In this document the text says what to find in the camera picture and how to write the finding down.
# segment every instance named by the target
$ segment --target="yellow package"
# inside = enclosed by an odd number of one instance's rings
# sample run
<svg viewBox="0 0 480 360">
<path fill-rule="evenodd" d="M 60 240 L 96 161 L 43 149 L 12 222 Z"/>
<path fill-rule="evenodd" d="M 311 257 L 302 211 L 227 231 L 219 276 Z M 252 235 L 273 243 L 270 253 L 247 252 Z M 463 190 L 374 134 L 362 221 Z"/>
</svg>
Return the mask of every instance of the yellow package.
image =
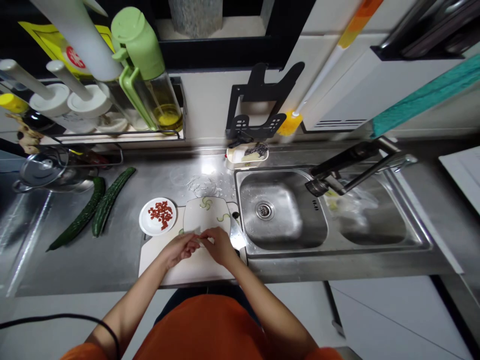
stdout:
<svg viewBox="0 0 480 360">
<path fill-rule="evenodd" d="M 78 56 L 74 48 L 70 46 L 62 33 L 58 31 L 54 25 L 35 25 L 25 21 L 19 21 L 18 23 L 41 46 L 50 59 L 63 61 L 68 70 L 77 78 L 93 79 L 92 74 L 80 56 Z M 106 44 L 115 52 L 110 29 L 102 25 L 95 25 L 95 27 Z"/>
</svg>

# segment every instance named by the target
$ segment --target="wall shelf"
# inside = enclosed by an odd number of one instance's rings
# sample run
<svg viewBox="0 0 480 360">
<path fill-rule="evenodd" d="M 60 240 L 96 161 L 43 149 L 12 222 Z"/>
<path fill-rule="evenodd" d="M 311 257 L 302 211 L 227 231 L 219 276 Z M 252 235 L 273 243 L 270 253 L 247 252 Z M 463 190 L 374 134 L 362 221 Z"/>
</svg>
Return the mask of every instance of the wall shelf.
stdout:
<svg viewBox="0 0 480 360">
<path fill-rule="evenodd" d="M 174 76 L 171 77 L 170 80 L 183 115 L 182 130 L 136 131 L 131 125 L 126 131 L 121 132 L 99 132 L 98 130 L 95 130 L 91 133 L 75 134 L 74 132 L 67 130 L 65 133 L 59 134 L 58 136 L 43 137 L 40 141 L 40 146 L 185 141 L 185 125 L 187 122 L 188 111 L 187 102 L 185 101 L 184 96 L 184 88 L 182 86 L 182 79 L 179 76 Z"/>
<path fill-rule="evenodd" d="M 132 126 L 129 126 L 127 131 L 120 132 L 118 136 L 112 137 L 107 134 L 92 132 L 90 134 L 75 134 L 71 131 L 66 131 L 64 135 L 56 136 L 55 138 L 47 137 L 41 139 L 42 146 L 55 145 L 72 145 L 72 144 L 112 144 L 112 143 L 137 143 L 137 142 L 158 142 L 158 141 L 184 141 L 184 129 L 178 133 L 176 131 L 166 131 L 167 134 L 158 131 L 135 131 Z"/>
</svg>

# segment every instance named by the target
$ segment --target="sink drain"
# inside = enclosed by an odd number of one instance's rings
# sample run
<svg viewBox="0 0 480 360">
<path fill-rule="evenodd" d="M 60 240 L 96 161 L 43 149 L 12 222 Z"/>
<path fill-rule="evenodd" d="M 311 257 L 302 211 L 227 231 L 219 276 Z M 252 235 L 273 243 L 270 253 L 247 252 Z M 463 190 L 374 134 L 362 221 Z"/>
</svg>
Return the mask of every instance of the sink drain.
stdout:
<svg viewBox="0 0 480 360">
<path fill-rule="evenodd" d="M 256 212 L 256 215 L 264 221 L 268 221 L 272 219 L 275 215 L 274 206 L 271 203 L 266 201 L 259 202 L 255 206 L 255 212 Z"/>
</svg>

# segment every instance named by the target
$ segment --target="plastic bag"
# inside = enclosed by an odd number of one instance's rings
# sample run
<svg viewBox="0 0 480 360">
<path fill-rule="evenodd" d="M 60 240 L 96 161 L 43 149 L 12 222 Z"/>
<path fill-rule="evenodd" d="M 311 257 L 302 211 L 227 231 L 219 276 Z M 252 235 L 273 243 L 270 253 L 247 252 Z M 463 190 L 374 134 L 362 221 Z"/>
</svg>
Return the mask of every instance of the plastic bag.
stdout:
<svg viewBox="0 0 480 360">
<path fill-rule="evenodd" d="M 334 217 L 355 218 L 358 220 L 365 209 L 376 209 L 379 207 L 378 199 L 368 191 L 356 186 L 340 196 L 333 190 L 329 190 L 324 199 L 331 214 Z"/>
<path fill-rule="evenodd" d="M 77 78 L 93 79 L 80 56 L 54 25 L 35 25 L 25 21 L 19 21 L 18 23 L 40 45 L 50 59 L 63 61 L 67 69 Z M 108 47 L 115 52 L 110 29 L 102 25 L 95 25 L 95 27 Z"/>
</svg>

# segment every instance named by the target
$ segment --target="faucet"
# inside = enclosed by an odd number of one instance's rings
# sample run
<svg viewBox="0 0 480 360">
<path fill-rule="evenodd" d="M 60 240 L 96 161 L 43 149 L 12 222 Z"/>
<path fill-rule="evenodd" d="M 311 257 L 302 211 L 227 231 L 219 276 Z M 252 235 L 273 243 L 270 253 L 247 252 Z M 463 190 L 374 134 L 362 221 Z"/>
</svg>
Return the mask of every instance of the faucet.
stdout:
<svg viewBox="0 0 480 360">
<path fill-rule="evenodd" d="M 383 159 L 372 165 L 369 169 L 354 178 L 348 184 L 341 184 L 334 174 L 338 171 L 369 159 L 379 154 L 380 150 L 387 153 Z M 317 198 L 332 188 L 338 195 L 345 195 L 351 189 L 365 181 L 373 174 L 396 168 L 398 172 L 403 166 L 414 164 L 418 160 L 415 156 L 405 154 L 392 141 L 385 136 L 380 136 L 373 141 L 362 141 L 339 153 L 331 159 L 310 169 L 313 180 L 305 183 L 307 190 Z"/>
</svg>

